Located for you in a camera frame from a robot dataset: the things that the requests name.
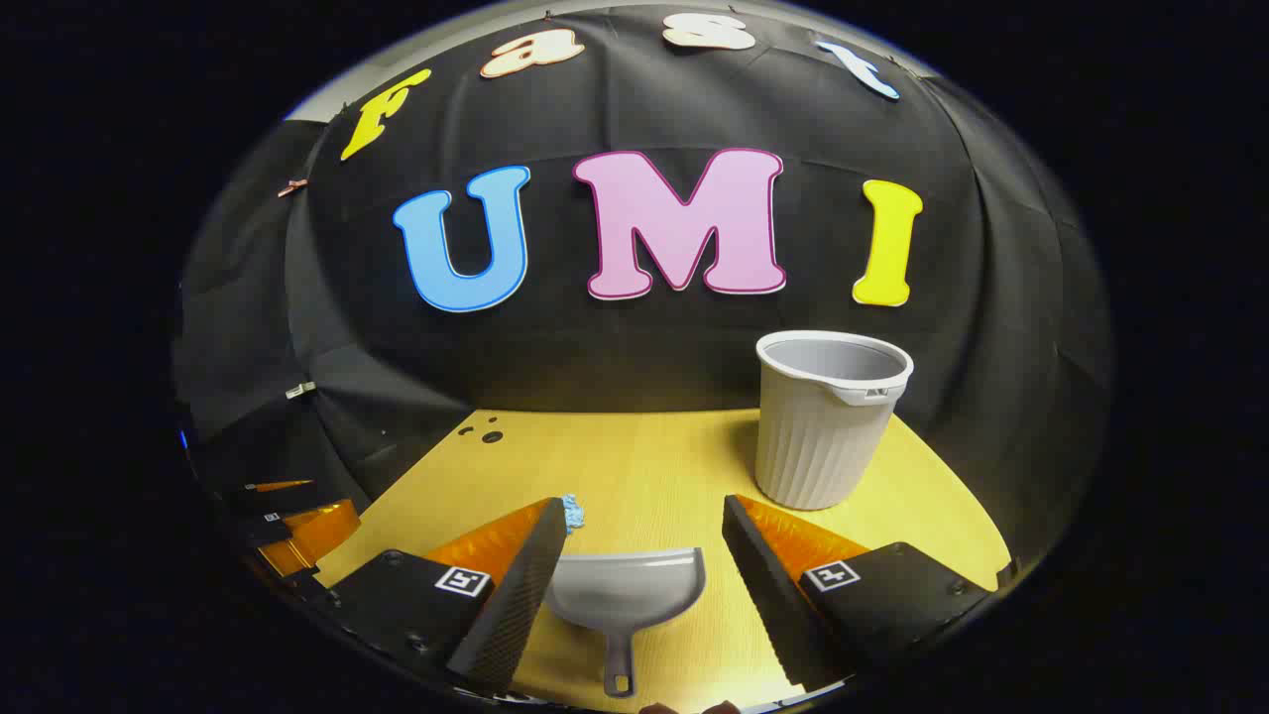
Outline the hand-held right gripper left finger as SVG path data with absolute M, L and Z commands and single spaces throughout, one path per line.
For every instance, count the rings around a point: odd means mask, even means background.
M 508 692 L 567 535 L 562 498 L 541 498 L 426 555 L 385 548 L 317 610 L 390 667 L 426 685 Z

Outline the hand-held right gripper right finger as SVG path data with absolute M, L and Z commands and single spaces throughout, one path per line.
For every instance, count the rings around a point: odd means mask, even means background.
M 725 498 L 725 542 L 780 668 L 808 691 L 916 659 L 989 588 L 907 542 L 829 531 L 756 498 Z

